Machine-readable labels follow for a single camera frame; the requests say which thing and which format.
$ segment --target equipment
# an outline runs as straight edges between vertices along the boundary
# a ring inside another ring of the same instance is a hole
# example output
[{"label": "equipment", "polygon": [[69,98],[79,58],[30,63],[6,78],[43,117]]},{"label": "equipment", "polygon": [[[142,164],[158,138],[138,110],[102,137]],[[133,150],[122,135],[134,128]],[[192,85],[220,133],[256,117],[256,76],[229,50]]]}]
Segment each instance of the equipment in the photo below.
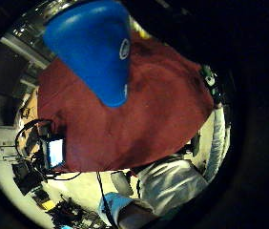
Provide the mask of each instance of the equipment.
[{"label": "equipment", "polygon": [[[30,159],[27,159],[26,156],[23,156],[18,150],[19,145],[18,139],[19,136],[22,135],[22,133],[24,133],[30,128],[33,128],[36,131],[37,127],[35,125],[39,122],[46,123],[45,126],[40,127],[41,135],[37,131],[37,135],[35,135],[34,137],[35,141],[39,144],[39,151],[34,153]],[[61,179],[56,178],[57,176],[64,174],[55,172],[53,169],[60,165],[63,165],[65,162],[66,140],[64,136],[54,135],[52,133],[52,124],[54,123],[52,122],[52,120],[49,119],[35,119],[25,124],[15,138],[14,147],[19,156],[19,159],[23,161],[23,163],[25,163],[28,166],[28,168],[30,168],[28,169],[28,174],[30,176],[33,175],[33,177],[36,177],[34,179],[36,184],[40,183],[42,180],[47,181],[48,179],[71,180],[78,177],[81,174],[79,172],[74,177],[61,178]],[[18,186],[19,185],[21,186],[19,180],[20,179],[17,178],[15,182],[17,183]],[[23,192],[24,195],[31,190],[30,187],[28,187],[26,191]]]}]

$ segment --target red cloth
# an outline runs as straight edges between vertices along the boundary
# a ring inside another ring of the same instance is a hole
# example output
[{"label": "red cloth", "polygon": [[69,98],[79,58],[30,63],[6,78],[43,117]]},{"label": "red cloth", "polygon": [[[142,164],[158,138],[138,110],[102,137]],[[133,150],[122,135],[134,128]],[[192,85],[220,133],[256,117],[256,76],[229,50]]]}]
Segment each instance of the red cloth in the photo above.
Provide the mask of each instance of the red cloth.
[{"label": "red cloth", "polygon": [[189,141],[213,110],[195,64],[155,40],[133,37],[129,97],[103,105],[59,59],[39,77],[38,114],[67,139],[63,171],[107,171],[153,162]]}]

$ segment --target black cable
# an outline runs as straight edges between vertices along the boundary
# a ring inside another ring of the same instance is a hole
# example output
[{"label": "black cable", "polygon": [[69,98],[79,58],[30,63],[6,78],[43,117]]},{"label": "black cable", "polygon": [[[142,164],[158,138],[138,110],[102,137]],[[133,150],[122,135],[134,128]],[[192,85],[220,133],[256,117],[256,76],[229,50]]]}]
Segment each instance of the black cable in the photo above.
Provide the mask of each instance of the black cable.
[{"label": "black cable", "polygon": [[79,175],[81,175],[82,173],[81,172],[79,172],[77,175],[75,175],[74,177],[70,177],[70,178],[61,178],[61,179],[57,179],[57,178],[55,178],[55,177],[53,177],[52,179],[53,180],[63,180],[63,181],[67,181],[67,180],[72,180],[72,179],[74,179],[74,178],[77,178]]},{"label": "black cable", "polygon": [[33,121],[30,121],[28,122],[27,124],[24,125],[24,127],[18,132],[15,140],[14,140],[14,148],[16,150],[16,153],[20,156],[20,157],[23,157],[23,155],[20,154],[19,150],[18,150],[18,145],[19,145],[19,142],[18,142],[18,139],[19,139],[19,136],[21,136],[21,134],[25,131],[27,131],[29,128],[32,128],[35,124],[37,124],[38,122],[50,122],[52,123],[52,120],[50,119],[44,119],[44,118],[39,118],[39,119],[35,119]]},{"label": "black cable", "polygon": [[102,184],[102,178],[100,177],[99,172],[96,172],[96,176],[97,176],[97,180],[98,180],[98,183],[99,183],[100,191],[102,193],[102,197],[103,197],[103,201],[104,201],[104,207],[105,207],[106,217],[107,217],[109,223],[112,225],[112,227],[114,229],[117,229],[118,227],[117,227],[117,225],[114,222],[114,218],[113,218],[113,216],[112,216],[112,214],[110,212],[110,208],[108,206],[108,202],[105,199],[104,190],[103,190],[103,184]]}]

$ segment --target person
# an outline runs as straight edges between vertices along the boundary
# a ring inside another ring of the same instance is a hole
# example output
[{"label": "person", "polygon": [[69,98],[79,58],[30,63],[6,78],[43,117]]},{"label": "person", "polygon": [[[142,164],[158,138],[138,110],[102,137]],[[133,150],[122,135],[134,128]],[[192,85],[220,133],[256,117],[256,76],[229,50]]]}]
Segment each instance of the person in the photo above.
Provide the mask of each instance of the person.
[{"label": "person", "polygon": [[[154,163],[133,168],[139,179],[139,199],[118,193],[105,195],[114,223],[125,229],[158,228],[164,216],[196,197],[214,179],[224,159],[230,140],[219,91],[211,94],[215,101],[214,132],[211,152],[201,174],[181,154],[166,156]],[[99,216],[108,224],[104,201],[98,206]]]}]

